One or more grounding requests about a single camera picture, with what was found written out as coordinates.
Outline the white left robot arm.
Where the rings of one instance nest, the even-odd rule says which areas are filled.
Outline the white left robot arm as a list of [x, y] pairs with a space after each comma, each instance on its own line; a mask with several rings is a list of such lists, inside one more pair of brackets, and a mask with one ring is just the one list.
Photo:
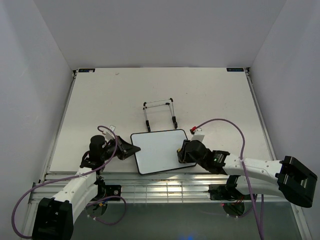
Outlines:
[[31, 238], [69, 240], [75, 221], [86, 207], [102, 206], [109, 200], [123, 201], [120, 194], [114, 194], [105, 184], [101, 174], [107, 161], [114, 157], [125, 160], [140, 150], [119, 136], [110, 140], [102, 135], [93, 136], [74, 178], [54, 196], [39, 202]]

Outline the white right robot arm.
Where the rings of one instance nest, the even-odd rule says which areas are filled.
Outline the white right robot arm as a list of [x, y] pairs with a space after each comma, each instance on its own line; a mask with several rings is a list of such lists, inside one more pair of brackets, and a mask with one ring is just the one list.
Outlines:
[[177, 150], [181, 164], [196, 163], [214, 175], [226, 175], [223, 185], [210, 187], [212, 200], [240, 200], [249, 195], [269, 195], [311, 208], [318, 177], [293, 156], [283, 160], [258, 160], [222, 150], [210, 150], [199, 140], [184, 140]]

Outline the small black-framed whiteboard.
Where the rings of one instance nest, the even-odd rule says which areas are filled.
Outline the small black-framed whiteboard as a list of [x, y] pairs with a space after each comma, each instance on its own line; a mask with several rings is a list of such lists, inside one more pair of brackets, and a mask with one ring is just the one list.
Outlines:
[[140, 148], [134, 154], [138, 173], [149, 175], [196, 166], [194, 162], [179, 162], [177, 150], [187, 139], [183, 129], [131, 134], [131, 144]]

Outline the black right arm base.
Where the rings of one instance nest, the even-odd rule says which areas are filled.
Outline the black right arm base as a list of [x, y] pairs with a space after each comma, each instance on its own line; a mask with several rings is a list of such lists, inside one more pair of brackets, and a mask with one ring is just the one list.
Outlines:
[[210, 184], [208, 187], [210, 199], [221, 201], [236, 201], [241, 199], [243, 194], [236, 189], [239, 177], [239, 175], [230, 175], [225, 184]]

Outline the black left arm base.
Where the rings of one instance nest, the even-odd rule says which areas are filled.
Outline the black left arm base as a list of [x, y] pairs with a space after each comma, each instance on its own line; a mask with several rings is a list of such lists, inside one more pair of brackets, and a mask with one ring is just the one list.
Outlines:
[[106, 197], [112, 197], [109, 200], [106, 201], [120, 201], [119, 198], [116, 196], [120, 197], [122, 193], [122, 186], [118, 184], [106, 184], [104, 178], [100, 176], [97, 179], [97, 186], [98, 186], [98, 194], [97, 194], [97, 199], [102, 199]]

